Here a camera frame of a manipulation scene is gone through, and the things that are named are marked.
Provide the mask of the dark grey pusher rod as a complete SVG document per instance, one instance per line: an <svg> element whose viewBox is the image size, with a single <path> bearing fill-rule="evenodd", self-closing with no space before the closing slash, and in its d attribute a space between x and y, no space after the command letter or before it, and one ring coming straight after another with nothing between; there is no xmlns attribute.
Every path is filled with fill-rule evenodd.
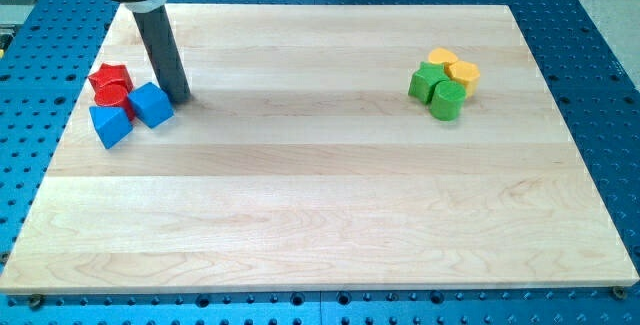
<svg viewBox="0 0 640 325"><path fill-rule="evenodd" d="M191 92L165 6L133 16L159 87L171 103L188 101Z"/></svg>

